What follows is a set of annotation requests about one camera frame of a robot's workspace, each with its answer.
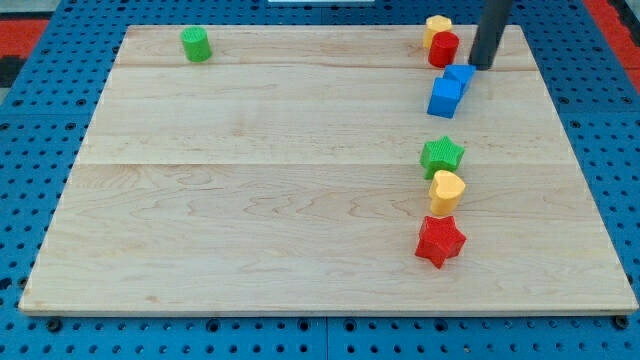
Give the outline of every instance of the black cylindrical rod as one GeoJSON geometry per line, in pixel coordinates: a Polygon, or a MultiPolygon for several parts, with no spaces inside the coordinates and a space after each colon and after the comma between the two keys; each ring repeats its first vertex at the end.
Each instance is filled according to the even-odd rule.
{"type": "Polygon", "coordinates": [[[469,64],[478,70],[488,70],[498,51],[498,45],[509,19],[513,0],[486,0],[473,46],[469,54],[469,64]]]}

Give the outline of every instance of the red cylinder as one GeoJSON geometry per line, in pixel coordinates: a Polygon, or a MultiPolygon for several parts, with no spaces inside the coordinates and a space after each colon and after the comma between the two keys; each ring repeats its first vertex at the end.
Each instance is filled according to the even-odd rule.
{"type": "Polygon", "coordinates": [[[435,34],[429,50],[429,63],[439,68],[453,64],[459,44],[460,39],[452,32],[442,31],[435,34]]]}

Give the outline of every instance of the red star-shaped block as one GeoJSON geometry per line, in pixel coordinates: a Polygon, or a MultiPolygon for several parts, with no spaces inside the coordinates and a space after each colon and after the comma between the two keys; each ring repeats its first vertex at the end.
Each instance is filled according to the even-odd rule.
{"type": "Polygon", "coordinates": [[[442,219],[425,216],[416,256],[431,260],[438,269],[444,260],[458,256],[467,237],[458,230],[453,216],[442,219]]]}

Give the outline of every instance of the green block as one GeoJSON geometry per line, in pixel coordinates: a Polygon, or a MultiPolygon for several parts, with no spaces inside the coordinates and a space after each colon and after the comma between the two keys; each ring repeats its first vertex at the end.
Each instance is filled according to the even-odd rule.
{"type": "Polygon", "coordinates": [[[180,38],[189,61],[202,62],[211,57],[211,46],[204,28],[200,26],[188,27],[182,30],[180,38]]]}
{"type": "Polygon", "coordinates": [[[420,164],[427,169],[424,178],[433,179],[438,170],[455,172],[460,166],[462,155],[464,147],[455,144],[448,136],[426,142],[420,155],[420,164]]]}

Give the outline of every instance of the green cylinder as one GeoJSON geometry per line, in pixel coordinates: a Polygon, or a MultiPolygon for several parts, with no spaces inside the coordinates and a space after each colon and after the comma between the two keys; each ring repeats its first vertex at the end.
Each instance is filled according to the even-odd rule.
{"type": "Polygon", "coordinates": [[[200,26],[191,26],[180,34],[182,46],[187,59],[192,62],[202,62],[211,57],[211,46],[207,38],[207,31],[200,26]]]}

